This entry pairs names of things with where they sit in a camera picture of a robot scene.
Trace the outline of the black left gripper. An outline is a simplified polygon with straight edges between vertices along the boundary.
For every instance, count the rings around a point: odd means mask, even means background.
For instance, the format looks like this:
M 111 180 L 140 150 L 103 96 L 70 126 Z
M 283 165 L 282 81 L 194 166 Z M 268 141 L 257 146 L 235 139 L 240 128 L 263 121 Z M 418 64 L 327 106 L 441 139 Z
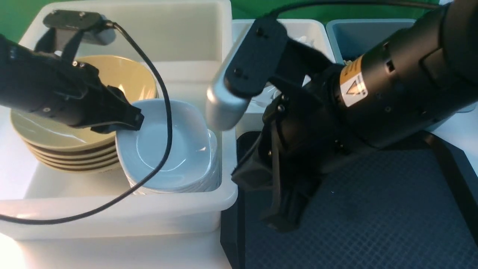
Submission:
M 120 90 L 104 85 L 96 67 L 73 64 L 81 39 L 72 37 L 56 58 L 1 36 L 1 106 L 75 129 L 138 131 L 144 121 L 141 110 Z

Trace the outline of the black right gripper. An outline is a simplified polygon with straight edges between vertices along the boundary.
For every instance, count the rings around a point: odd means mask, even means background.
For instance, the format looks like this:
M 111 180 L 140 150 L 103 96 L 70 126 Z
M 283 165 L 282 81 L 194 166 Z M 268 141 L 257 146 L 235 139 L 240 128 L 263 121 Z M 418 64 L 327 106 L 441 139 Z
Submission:
M 269 189 L 263 221 L 279 233 L 297 230 L 325 176 L 374 151 L 343 119 L 338 102 L 340 67 L 316 74 L 267 117 L 258 139 L 232 172 L 242 190 Z

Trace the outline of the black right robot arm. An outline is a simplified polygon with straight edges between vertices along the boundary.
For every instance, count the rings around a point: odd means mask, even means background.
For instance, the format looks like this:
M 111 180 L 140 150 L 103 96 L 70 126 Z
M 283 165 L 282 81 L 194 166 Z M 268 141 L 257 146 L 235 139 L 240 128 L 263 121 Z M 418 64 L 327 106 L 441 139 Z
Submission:
M 325 175 L 477 101 L 477 1 L 456 0 L 346 66 L 293 40 L 271 13 L 237 43 L 225 82 L 236 96 L 280 90 L 235 168 L 246 191 L 270 188 L 261 219 L 297 229 Z

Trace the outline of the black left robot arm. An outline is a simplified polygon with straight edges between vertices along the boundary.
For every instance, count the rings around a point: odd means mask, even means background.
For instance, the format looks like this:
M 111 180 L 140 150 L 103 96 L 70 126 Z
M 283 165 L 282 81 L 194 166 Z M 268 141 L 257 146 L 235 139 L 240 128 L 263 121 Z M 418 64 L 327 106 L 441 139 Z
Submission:
M 1 36 L 1 106 L 97 133 L 140 130 L 141 110 L 88 63 L 36 53 Z

